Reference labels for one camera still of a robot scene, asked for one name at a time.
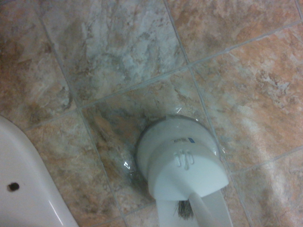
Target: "toilet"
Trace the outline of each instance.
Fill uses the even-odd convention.
[[[79,227],[36,148],[0,116],[0,226]]]
[[[232,227],[221,193],[228,177],[210,132],[198,121],[169,116],[146,129],[137,165],[156,200],[160,227]],[[195,218],[183,220],[178,201],[187,201]]]

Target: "tiled floor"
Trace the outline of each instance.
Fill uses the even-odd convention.
[[[80,227],[157,227],[134,162],[168,114],[218,139],[234,227],[301,227],[302,0],[0,2],[0,114]]]

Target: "white plastic holder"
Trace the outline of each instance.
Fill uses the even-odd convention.
[[[228,184],[228,177],[214,138],[199,122],[174,116],[149,127],[138,143],[137,164],[148,181],[150,194],[157,201],[158,211],[161,210],[160,227],[164,227],[161,223],[167,223],[160,204],[168,207],[172,201],[187,199],[191,200],[199,226],[214,226],[215,222],[216,226],[232,226],[220,191]],[[212,199],[197,201],[207,196]]]

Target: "floor tile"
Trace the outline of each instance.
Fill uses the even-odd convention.
[[[159,227],[156,205],[151,205],[126,216],[126,222],[129,227]]]
[[[144,128],[176,113],[208,125],[188,70],[107,99],[83,113],[124,213],[153,201],[133,158]]]
[[[195,66],[232,171],[303,145],[303,26]]]
[[[74,108],[33,9],[25,0],[0,6],[0,114],[25,129]]]
[[[96,227],[126,227],[126,224],[123,221],[123,219],[120,218],[118,220],[111,221],[111,222],[108,222],[106,224],[96,226]]]
[[[190,61],[300,19],[294,0],[168,0]]]
[[[120,216],[101,163],[77,113],[26,134],[80,227]]]
[[[37,2],[82,103],[185,64],[162,0]]]
[[[234,178],[252,227],[303,226],[303,150]]]

